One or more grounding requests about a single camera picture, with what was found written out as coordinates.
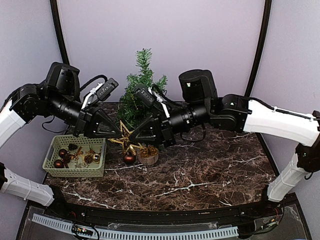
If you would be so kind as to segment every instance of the marble tabletop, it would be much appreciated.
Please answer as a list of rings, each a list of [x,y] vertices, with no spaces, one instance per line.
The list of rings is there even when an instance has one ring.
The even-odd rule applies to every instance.
[[[117,104],[104,106],[115,119]],[[201,137],[195,127],[186,137]],[[122,148],[107,143],[104,176],[61,178],[47,175],[69,203],[119,210],[184,211],[257,202],[275,174],[254,133],[237,134],[209,125],[206,138],[159,149],[151,166],[123,162]]]

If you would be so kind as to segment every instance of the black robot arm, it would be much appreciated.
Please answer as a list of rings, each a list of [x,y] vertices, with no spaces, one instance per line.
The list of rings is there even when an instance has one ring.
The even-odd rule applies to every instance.
[[[105,101],[118,86],[113,79],[99,75],[104,83],[96,88],[95,103],[80,102],[79,70],[67,64],[54,62],[46,79],[40,84],[26,84],[15,90],[5,101],[12,100],[14,110],[26,123],[36,116],[55,116],[74,126],[73,135],[84,134],[89,138],[118,138],[121,132],[117,125],[96,103]],[[108,131],[102,131],[101,125]]]

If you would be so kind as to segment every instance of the pine cone ornament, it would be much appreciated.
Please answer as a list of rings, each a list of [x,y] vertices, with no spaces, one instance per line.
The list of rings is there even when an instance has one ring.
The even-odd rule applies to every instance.
[[[73,151],[76,150],[78,148],[78,146],[76,144],[70,143],[68,146],[69,151]]]

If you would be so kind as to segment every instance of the green artificial tree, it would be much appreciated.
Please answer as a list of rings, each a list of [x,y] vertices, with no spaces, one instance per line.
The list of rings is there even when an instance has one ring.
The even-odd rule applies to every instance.
[[[126,79],[128,86],[125,88],[125,94],[120,98],[118,119],[122,120],[128,129],[135,129],[147,116],[152,114],[151,108],[134,95],[134,90],[138,84],[146,87],[152,87],[156,84],[162,91],[167,85],[167,77],[163,75],[159,81],[153,82],[154,72],[150,69],[152,58],[151,48],[142,49],[136,52],[136,66],[140,68],[138,74],[130,73]]]

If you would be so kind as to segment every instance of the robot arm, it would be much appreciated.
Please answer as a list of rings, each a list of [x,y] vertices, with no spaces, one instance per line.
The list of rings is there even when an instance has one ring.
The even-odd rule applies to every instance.
[[[79,99],[79,70],[62,63],[53,63],[46,80],[40,84],[26,84],[13,93],[5,101],[0,111],[0,148],[7,140],[25,124],[36,116],[55,116],[73,125],[73,135],[84,134],[88,138],[120,137],[119,128],[109,116],[96,104],[104,101],[118,86],[112,78],[99,75],[86,83],[84,87],[96,79],[103,78],[85,97],[82,104]],[[100,131],[100,124],[111,130]],[[38,184],[23,178],[0,163],[0,193],[9,193],[24,200],[32,200],[43,206],[50,206],[61,196],[54,186]]]
[[[267,188],[267,200],[280,202],[309,173],[320,170],[320,113],[303,114],[272,107],[257,99],[228,94],[218,97],[214,79],[208,70],[191,70],[179,76],[184,107],[172,110],[166,117],[154,110],[129,137],[132,142],[151,145],[176,144],[175,134],[209,123],[212,127],[237,133],[264,133],[298,142],[288,166]],[[136,88],[147,106],[156,102],[144,86]]]

